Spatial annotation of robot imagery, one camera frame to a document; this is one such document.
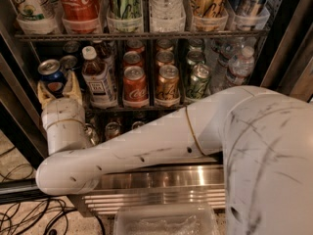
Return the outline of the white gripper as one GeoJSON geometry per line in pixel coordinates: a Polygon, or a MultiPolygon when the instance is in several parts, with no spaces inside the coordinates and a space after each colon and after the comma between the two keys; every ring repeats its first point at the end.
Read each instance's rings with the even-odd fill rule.
{"type": "Polygon", "coordinates": [[[82,93],[74,71],[70,70],[67,73],[67,83],[63,90],[66,98],[56,99],[42,81],[37,83],[37,94],[43,109],[41,117],[45,130],[64,120],[85,122],[85,111],[80,105],[82,104],[82,93]]]}

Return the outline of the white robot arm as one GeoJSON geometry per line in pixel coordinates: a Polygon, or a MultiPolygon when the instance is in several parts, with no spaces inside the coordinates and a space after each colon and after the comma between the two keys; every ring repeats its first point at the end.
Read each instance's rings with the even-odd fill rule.
{"type": "Polygon", "coordinates": [[[256,86],[210,95],[95,147],[82,104],[42,113],[49,156],[36,171],[48,195],[92,191],[99,178],[223,154],[228,235],[313,235],[313,105],[256,86]]]}

